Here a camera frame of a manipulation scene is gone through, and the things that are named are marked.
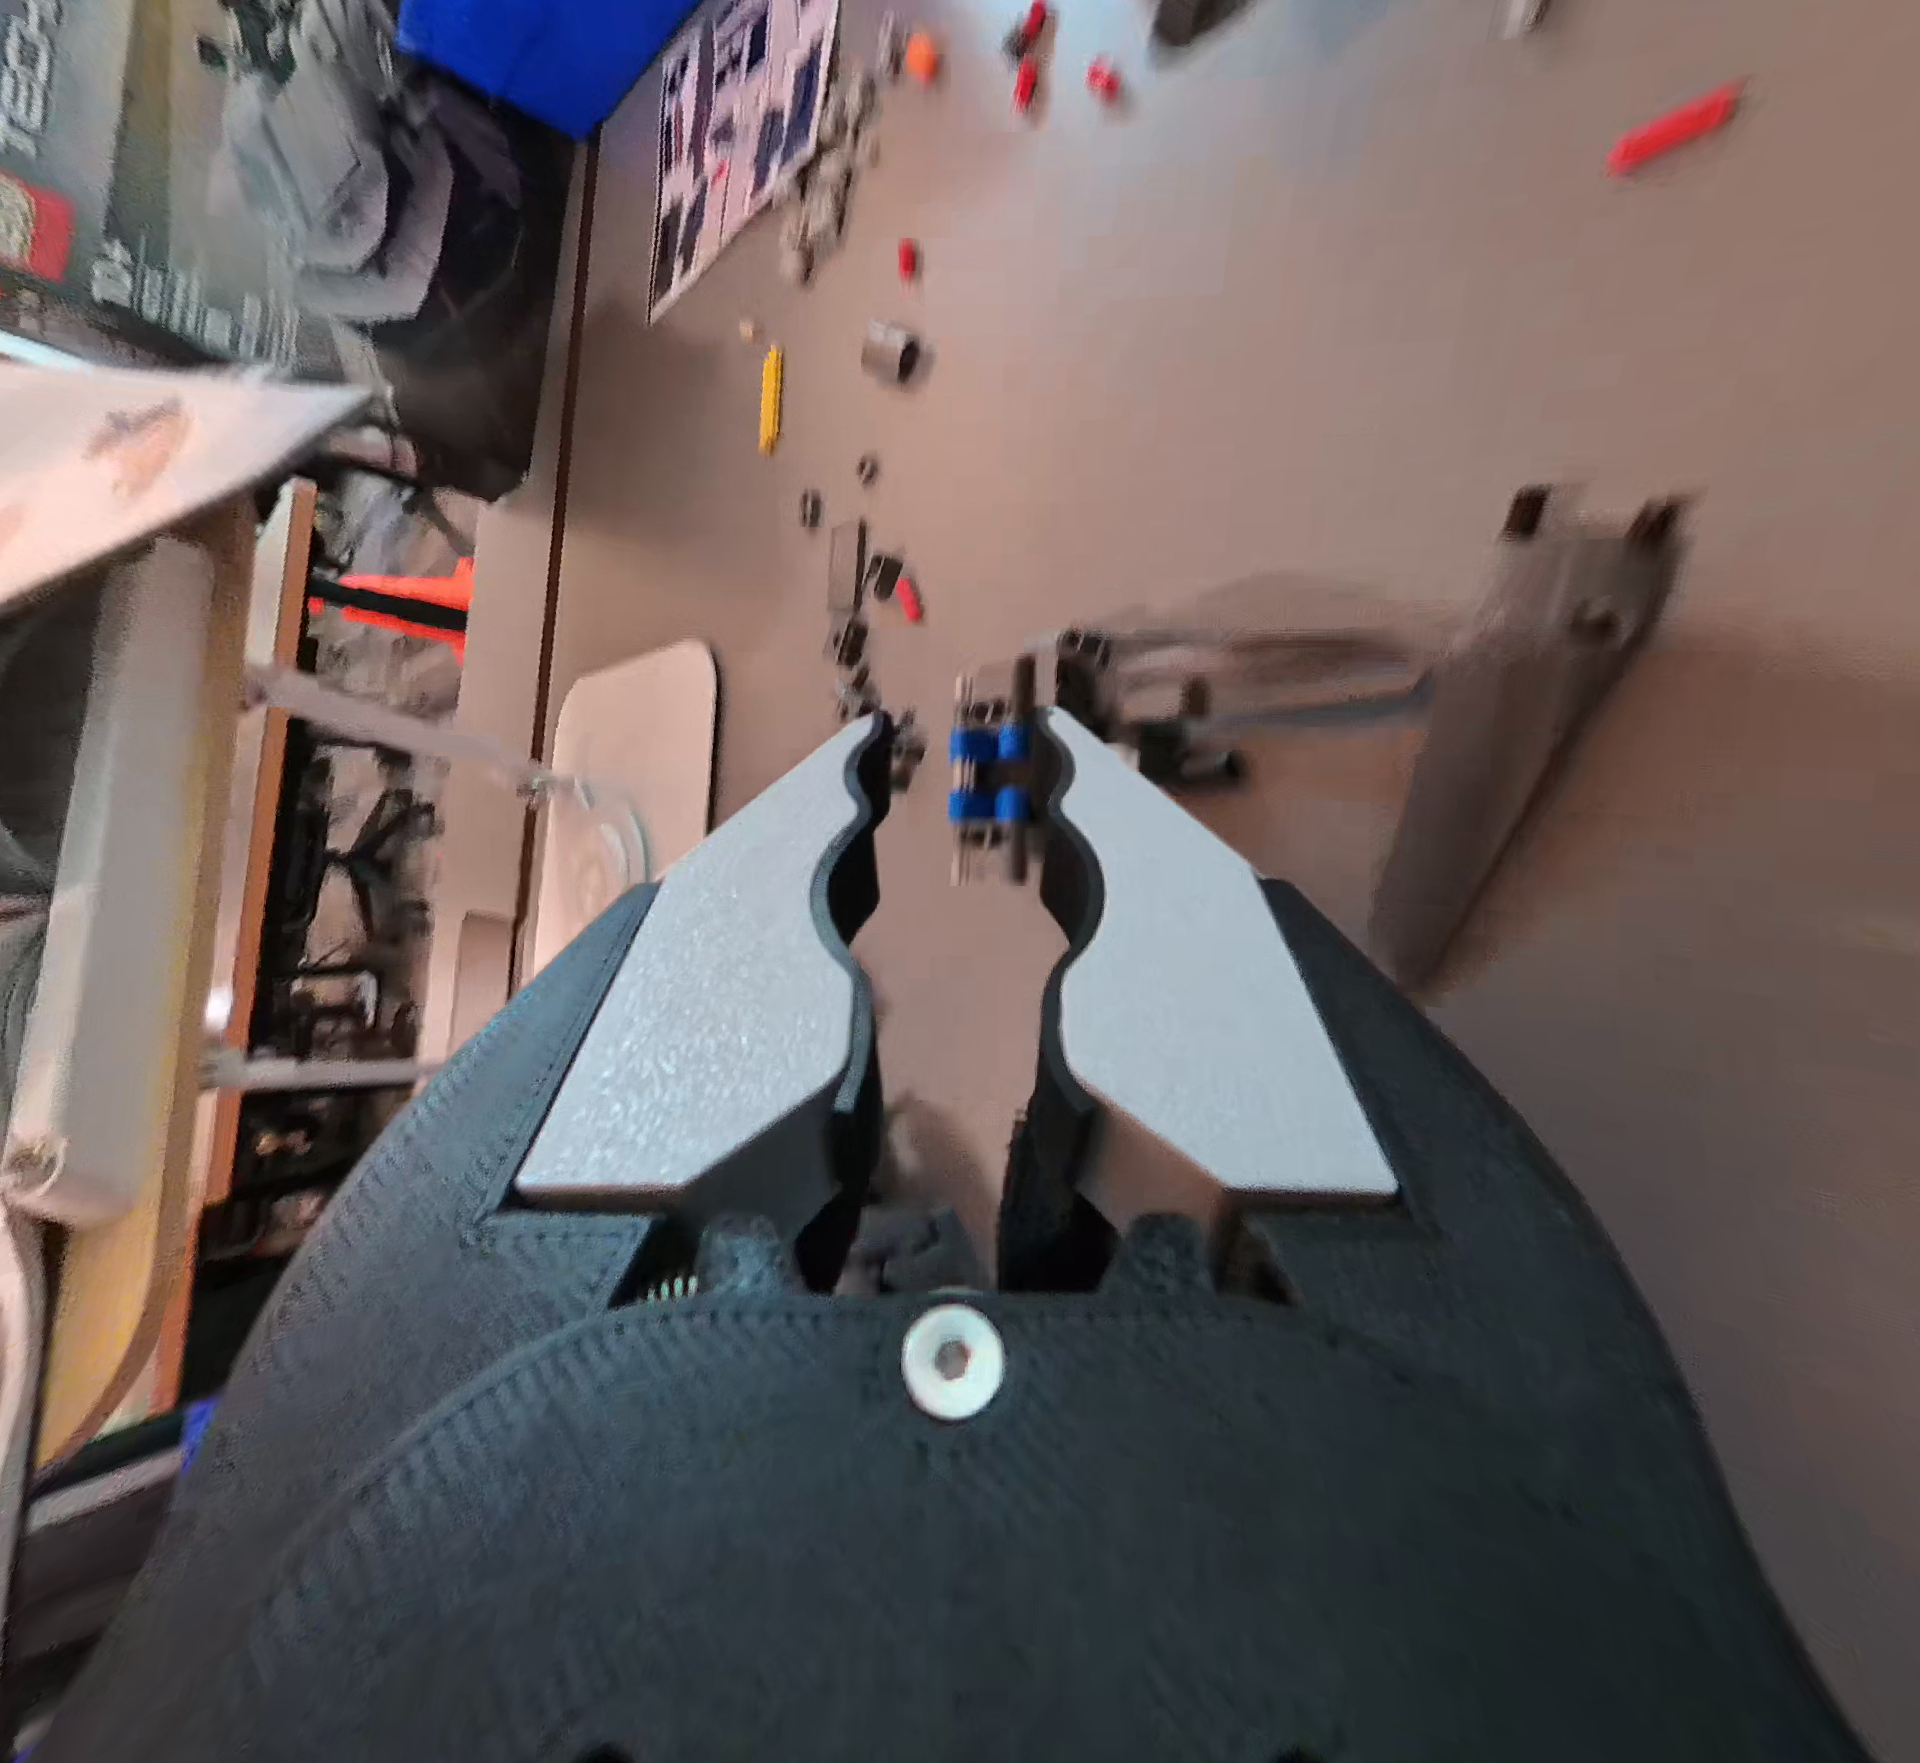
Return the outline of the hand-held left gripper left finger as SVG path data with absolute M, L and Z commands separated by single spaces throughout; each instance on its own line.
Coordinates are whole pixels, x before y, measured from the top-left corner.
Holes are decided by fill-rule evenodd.
M 520 1201 L 851 1240 L 881 1145 L 851 938 L 879 908 L 885 815 L 871 710 L 667 868 L 515 1175 Z

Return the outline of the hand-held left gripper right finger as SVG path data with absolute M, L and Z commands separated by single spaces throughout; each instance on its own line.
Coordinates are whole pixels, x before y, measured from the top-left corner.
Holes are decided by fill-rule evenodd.
M 1266 1204 L 1392 1204 L 1398 1180 L 1262 876 L 1062 708 L 1042 735 L 1071 908 L 1046 1038 L 1092 1110 L 1069 1190 L 1116 1231 L 1205 1240 Z

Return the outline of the grey blue lego wing assembly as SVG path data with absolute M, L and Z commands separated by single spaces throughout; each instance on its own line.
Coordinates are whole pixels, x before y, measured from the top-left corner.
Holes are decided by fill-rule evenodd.
M 1059 629 L 955 680 L 953 886 L 984 870 L 1020 886 L 1046 847 L 1038 718 L 1048 708 L 1165 793 L 1227 793 L 1246 783 L 1241 738 L 1417 713 L 1435 661 L 1435 648 L 1370 629 Z

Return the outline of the dark grey tapered lego panel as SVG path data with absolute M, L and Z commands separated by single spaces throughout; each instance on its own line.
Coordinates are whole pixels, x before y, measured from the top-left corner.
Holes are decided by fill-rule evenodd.
M 1487 593 L 1430 671 L 1426 742 L 1367 929 L 1401 991 L 1447 977 L 1571 745 L 1655 634 L 1688 509 L 1648 498 L 1610 523 L 1546 483 L 1511 495 Z

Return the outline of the lego instruction booklet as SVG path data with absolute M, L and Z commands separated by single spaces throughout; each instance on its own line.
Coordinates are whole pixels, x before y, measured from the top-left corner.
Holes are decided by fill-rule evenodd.
M 2 364 L 2 612 L 287 476 L 368 409 L 231 368 Z

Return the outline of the scattered small red lego bushes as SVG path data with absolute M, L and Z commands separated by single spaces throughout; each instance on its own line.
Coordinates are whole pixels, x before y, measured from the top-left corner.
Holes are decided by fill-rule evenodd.
M 1081 299 L 1127 253 L 1132 72 L 1107 0 L 889 0 L 931 30 L 931 90 L 881 95 L 879 242 L 901 314 Z

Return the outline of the lego sticker sheet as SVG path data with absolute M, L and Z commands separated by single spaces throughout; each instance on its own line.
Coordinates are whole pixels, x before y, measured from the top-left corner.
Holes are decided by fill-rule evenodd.
M 659 79 L 648 319 L 799 188 L 823 120 L 842 0 L 700 0 Z

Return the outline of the long red lego pin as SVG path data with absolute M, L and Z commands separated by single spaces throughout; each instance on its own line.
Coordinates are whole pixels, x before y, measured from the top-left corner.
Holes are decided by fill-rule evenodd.
M 1741 117 L 1744 101 L 1745 79 L 1741 78 L 1717 82 L 1712 90 L 1676 107 L 1665 107 L 1648 120 L 1639 120 L 1635 126 L 1622 129 L 1616 145 L 1610 145 L 1601 174 L 1610 180 L 1626 180 L 1693 145 L 1717 138 Z

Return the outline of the lego set box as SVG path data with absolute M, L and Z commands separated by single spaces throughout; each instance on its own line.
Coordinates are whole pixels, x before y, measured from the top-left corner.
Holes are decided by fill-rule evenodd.
M 354 385 L 428 489 L 536 449 L 570 145 L 404 0 L 2 0 L 2 332 Z

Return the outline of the white metal stand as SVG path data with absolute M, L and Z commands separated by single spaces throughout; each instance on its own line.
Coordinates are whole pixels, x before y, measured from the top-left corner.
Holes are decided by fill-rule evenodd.
M 659 886 L 710 828 L 719 665 L 700 642 L 677 642 L 577 677 L 560 702 L 545 760 L 335 690 L 293 668 L 251 661 L 244 690 L 251 708 L 280 708 L 350 745 L 485 769 L 535 811 L 523 977 L 554 962 L 622 896 Z

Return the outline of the cluster of dark grey pieces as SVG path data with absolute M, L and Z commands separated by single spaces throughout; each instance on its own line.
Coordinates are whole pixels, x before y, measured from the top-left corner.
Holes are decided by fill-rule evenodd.
M 928 742 L 919 710 L 881 705 L 868 637 L 871 629 L 862 614 L 842 614 L 832 621 L 823 643 L 823 661 L 832 668 L 832 702 L 839 722 L 857 722 L 871 713 L 889 718 L 891 726 L 889 783 L 896 796 L 905 796 L 923 770 Z

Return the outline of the pile of light grey connectors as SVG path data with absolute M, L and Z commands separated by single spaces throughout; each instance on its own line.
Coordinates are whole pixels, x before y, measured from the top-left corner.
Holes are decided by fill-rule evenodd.
M 901 78 L 901 56 L 905 25 L 889 9 L 871 46 L 832 59 L 811 156 L 780 189 L 777 272 L 790 288 L 809 288 L 847 242 L 855 189 L 879 164 L 881 95 Z

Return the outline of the orange traffic cone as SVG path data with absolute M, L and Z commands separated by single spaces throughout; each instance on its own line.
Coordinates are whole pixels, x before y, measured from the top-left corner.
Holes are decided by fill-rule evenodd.
M 340 612 L 354 626 L 374 626 L 411 642 L 438 642 L 464 651 L 473 587 L 473 558 L 446 574 L 309 574 L 306 612 Z

